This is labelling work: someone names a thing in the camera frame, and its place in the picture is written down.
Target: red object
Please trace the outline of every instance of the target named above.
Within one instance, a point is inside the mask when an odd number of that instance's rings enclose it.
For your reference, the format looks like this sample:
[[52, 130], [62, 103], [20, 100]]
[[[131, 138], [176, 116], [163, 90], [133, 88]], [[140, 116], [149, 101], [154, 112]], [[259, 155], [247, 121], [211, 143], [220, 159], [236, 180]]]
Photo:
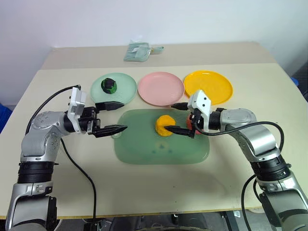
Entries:
[[[189, 116], [187, 116], [187, 119], [186, 119], [186, 126], [189, 130], [192, 130], [192, 124], [191, 124], [191, 120], [189, 119]], [[200, 135], [201, 133], [199, 131], [196, 131], [195, 132], [196, 135]]]

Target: black cable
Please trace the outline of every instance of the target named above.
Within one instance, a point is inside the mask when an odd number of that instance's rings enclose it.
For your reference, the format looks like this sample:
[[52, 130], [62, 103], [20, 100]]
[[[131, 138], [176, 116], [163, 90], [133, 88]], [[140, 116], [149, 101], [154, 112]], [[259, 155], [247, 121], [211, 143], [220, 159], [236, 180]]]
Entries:
[[254, 181], [254, 185], [253, 185], [253, 188], [254, 188], [254, 193], [255, 193], [255, 195], [256, 195], [256, 198], [261, 202], [261, 199], [260, 199], [260, 197], [259, 197], [259, 195], [258, 195], [258, 192], [257, 192], [257, 189], [256, 189], [256, 186], [257, 186], [257, 180], [255, 179], [255, 181]]
[[256, 125], [262, 125], [262, 124], [268, 124], [268, 125], [273, 125], [274, 127], [276, 127], [279, 132], [280, 132], [280, 145], [279, 145], [279, 149], [280, 149], [280, 152], [282, 151], [282, 148], [283, 148], [283, 144], [284, 144], [284, 132], [283, 132], [283, 129], [278, 125], [278, 124], [275, 124], [273, 122], [269, 122], [269, 121], [260, 121], [260, 122], [255, 122], [255, 123], [251, 123], [251, 124], [247, 124], [247, 125], [244, 125], [244, 126], [240, 126], [238, 128], [234, 128], [234, 129], [231, 129], [231, 130], [228, 130], [228, 131], [220, 131], [220, 132], [213, 132], [213, 133], [210, 133], [210, 132], [205, 132], [205, 131], [202, 131], [199, 127], [198, 127], [198, 124], [195, 122], [193, 125], [195, 126], [195, 128], [201, 133], [201, 134], [204, 134], [206, 136], [218, 136], [218, 135], [224, 135], [224, 134], [229, 134], [229, 133], [232, 133], [232, 132], [235, 132], [235, 131], [239, 131], [239, 130], [242, 130], [244, 128], [249, 128], [249, 127], [252, 127], [252, 126], [256, 126]]
[[71, 86], [71, 87], [67, 87], [67, 88], [63, 88], [62, 90], [57, 91], [56, 93], [54, 93], [51, 97], [49, 97], [44, 103], [42, 103], [42, 105], [35, 111], [35, 113], [32, 115], [31, 119], [28, 122], [27, 128], [26, 128], [26, 134], [29, 132], [30, 127], [31, 127], [31, 122], [32, 120], [37, 116], [37, 114], [40, 112], [40, 110], [50, 101], [52, 100], [55, 96], [57, 96], [58, 94], [62, 93], [63, 91], [66, 90], [70, 90], [72, 88], [78, 88], [80, 89], [80, 85], [75, 85], [75, 86]]
[[88, 180], [90, 181], [92, 188], [93, 188], [93, 195], [94, 195], [94, 202], [93, 202], [93, 220], [92, 222], [95, 222], [96, 219], [96, 188], [95, 188], [95, 184], [93, 182], [93, 180], [91, 179], [91, 177], [72, 159], [72, 157], [70, 156], [70, 154], [68, 153], [66, 146], [64, 144], [64, 141], [61, 138], [61, 143], [63, 145], [64, 151], [67, 155], [67, 157], [69, 158], [69, 160], [80, 170], [80, 172], [82, 172], [83, 175], [85, 175], [86, 178], [88, 178]]
[[256, 176], [255, 175], [252, 175], [244, 184], [243, 186], [243, 189], [242, 189], [242, 195], [241, 195], [241, 206], [242, 206], [242, 213], [243, 213], [243, 217], [244, 217], [244, 221], [245, 221], [245, 224], [247, 226], [247, 229], [248, 231], [251, 231], [251, 228], [250, 228], [250, 225], [248, 223], [248, 220], [247, 220], [247, 216], [246, 216], [246, 212], [245, 212], [245, 205], [244, 205], [244, 197], [245, 197], [245, 191], [246, 191], [246, 188], [247, 188], [247, 185], [249, 184], [249, 182], [255, 178]]

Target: white wall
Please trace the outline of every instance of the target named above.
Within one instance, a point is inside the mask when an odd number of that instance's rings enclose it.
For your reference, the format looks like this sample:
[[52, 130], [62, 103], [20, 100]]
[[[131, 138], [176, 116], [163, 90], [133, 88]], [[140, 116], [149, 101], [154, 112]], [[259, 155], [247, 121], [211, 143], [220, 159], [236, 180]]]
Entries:
[[292, 74], [308, 0], [1, 0], [0, 102], [16, 104], [50, 47], [257, 41]]

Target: green tray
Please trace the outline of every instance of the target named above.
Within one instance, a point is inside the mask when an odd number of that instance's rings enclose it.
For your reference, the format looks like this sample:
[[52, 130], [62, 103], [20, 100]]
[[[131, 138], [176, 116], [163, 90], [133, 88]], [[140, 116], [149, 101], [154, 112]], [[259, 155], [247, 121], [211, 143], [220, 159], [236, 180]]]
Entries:
[[128, 125], [121, 136], [114, 138], [115, 154], [119, 160], [137, 165], [182, 165], [204, 161], [209, 153], [207, 136], [172, 134], [161, 137], [155, 122], [162, 115], [170, 115], [178, 126], [186, 128], [188, 112], [175, 109], [136, 109], [125, 112], [118, 124]]

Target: yellow plate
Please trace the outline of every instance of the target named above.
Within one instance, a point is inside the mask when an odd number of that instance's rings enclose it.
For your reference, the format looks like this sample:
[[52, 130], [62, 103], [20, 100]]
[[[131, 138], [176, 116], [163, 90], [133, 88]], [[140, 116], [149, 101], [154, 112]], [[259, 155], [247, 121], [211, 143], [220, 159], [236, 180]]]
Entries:
[[233, 95], [231, 83], [221, 74], [214, 71], [195, 71], [184, 80], [185, 92], [188, 96], [197, 90], [203, 90], [210, 98], [212, 105], [224, 103]]

